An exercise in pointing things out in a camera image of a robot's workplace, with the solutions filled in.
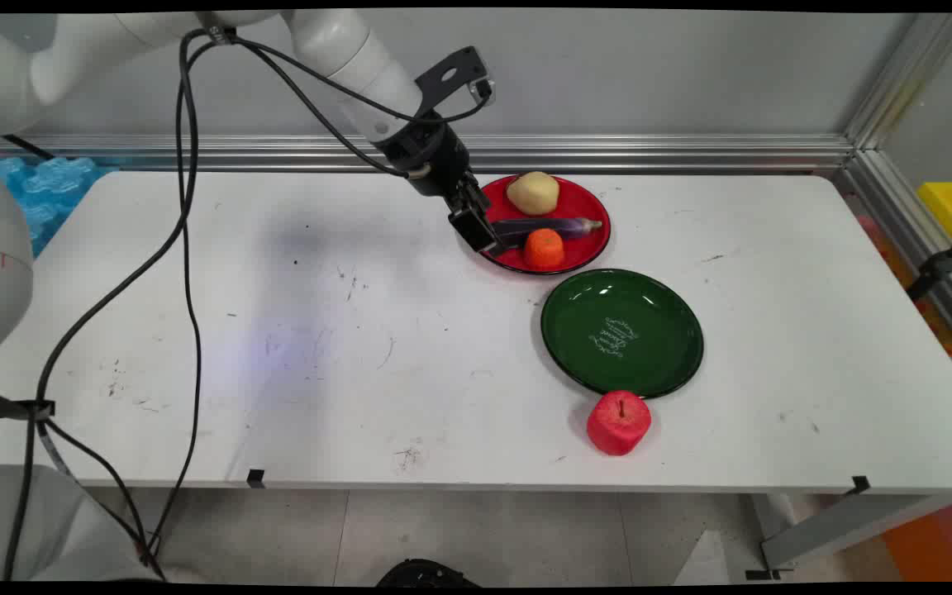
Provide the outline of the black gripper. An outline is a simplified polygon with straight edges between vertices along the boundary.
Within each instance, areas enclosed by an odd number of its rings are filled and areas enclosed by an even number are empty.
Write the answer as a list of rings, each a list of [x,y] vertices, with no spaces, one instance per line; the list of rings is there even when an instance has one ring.
[[[492,203],[469,164],[469,152],[450,125],[408,123],[374,142],[394,169],[424,172],[409,184],[423,196],[446,198],[447,221],[473,252],[494,252],[500,238],[488,219]]]

